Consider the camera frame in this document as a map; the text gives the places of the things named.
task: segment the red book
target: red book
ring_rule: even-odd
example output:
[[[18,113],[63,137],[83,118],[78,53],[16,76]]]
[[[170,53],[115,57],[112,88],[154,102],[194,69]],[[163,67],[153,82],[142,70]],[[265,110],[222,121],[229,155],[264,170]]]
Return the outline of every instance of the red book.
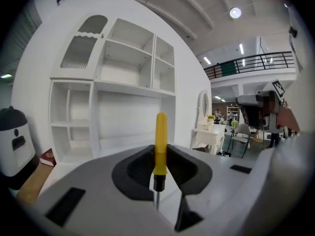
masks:
[[[43,153],[40,157],[39,160],[43,164],[47,164],[49,166],[55,166],[56,165],[56,160],[54,158],[54,154],[52,149],[50,148],[47,150],[45,153]]]

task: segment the white desk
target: white desk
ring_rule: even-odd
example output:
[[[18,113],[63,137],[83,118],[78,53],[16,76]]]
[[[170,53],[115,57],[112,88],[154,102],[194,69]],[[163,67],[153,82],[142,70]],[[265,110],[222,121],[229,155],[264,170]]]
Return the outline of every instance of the white desk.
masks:
[[[210,153],[216,155],[219,151],[222,151],[222,145],[224,142],[224,130],[225,125],[214,124],[211,130],[197,129],[196,139],[193,148],[197,148],[199,143],[208,144],[210,146]]]

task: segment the ceiling light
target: ceiling light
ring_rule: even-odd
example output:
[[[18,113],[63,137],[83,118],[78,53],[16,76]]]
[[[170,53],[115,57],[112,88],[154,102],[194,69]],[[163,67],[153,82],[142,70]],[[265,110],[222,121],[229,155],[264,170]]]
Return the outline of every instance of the ceiling light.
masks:
[[[244,54],[244,49],[243,49],[243,45],[240,44],[240,49],[241,49],[241,54]]]
[[[232,8],[230,10],[231,18],[239,18],[242,14],[242,11],[239,8]]]
[[[204,59],[209,65],[211,65],[211,62],[208,60],[207,57],[204,57],[203,59]]]
[[[12,75],[11,74],[4,74],[4,75],[1,76],[1,78],[3,78],[3,79],[4,78],[9,78],[9,77],[12,77]]]

